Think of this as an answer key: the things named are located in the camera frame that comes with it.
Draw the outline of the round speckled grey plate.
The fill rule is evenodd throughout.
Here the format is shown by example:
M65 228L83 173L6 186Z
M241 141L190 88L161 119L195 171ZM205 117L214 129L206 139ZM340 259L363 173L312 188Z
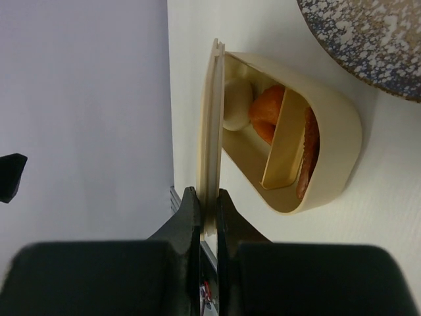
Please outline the round speckled grey plate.
M323 49L363 82L420 102L419 1L298 1Z

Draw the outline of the beige rice ball toy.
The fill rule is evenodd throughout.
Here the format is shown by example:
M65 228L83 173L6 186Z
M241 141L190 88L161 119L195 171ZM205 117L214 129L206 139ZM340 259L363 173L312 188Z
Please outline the beige rice ball toy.
M232 78L224 86L223 127L239 131L249 124L249 108L253 103L253 89L250 81Z

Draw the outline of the beige lunch box base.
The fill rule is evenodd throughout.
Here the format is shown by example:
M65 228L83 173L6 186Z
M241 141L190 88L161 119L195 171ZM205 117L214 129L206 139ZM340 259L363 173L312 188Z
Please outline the beige lunch box base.
M283 215L331 202L343 191L362 144L362 126L353 102L341 92L279 62L252 53L227 52L225 79L244 78L258 96L273 85L285 88L273 143L249 125L223 131L222 147L263 200ZM299 199L296 187L305 139L305 110L318 125L320 151L309 186Z

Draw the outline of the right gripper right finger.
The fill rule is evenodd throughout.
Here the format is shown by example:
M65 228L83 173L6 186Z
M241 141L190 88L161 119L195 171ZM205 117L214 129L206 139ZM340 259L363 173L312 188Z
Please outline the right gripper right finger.
M221 315L417 315L394 258L369 245L275 243L216 204Z

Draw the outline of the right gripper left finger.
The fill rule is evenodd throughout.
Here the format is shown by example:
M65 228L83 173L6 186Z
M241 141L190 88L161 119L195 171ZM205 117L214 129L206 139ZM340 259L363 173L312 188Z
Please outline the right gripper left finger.
M146 240L39 242L12 259L2 315L198 315L200 207L194 188Z

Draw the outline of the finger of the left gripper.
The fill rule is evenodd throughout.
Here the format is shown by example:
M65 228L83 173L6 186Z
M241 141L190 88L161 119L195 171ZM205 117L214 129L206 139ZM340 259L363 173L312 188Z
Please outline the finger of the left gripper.
M28 158L20 153L0 158L0 200L10 203L17 194L20 179Z

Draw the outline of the beige lunch box lid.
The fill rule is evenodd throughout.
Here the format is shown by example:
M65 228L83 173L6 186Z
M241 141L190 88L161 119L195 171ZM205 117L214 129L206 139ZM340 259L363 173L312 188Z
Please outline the beige lunch box lid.
M214 39L201 95L196 192L201 208L201 237L216 233L224 116L225 45Z

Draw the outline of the red bacon slice toy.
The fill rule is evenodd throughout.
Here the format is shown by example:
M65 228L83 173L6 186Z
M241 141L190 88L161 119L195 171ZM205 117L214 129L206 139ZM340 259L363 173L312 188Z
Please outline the red bacon slice toy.
M305 109L305 135L301 171L296 187L297 198L302 200L309 186L320 151L320 134L317 119L310 107Z

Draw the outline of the orange shrimp toy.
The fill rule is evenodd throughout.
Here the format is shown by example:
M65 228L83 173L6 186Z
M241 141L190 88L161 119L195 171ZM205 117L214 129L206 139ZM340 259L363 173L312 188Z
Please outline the orange shrimp toy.
M249 108L248 115L253 128L269 145L273 142L284 93L283 86L271 86L265 89Z

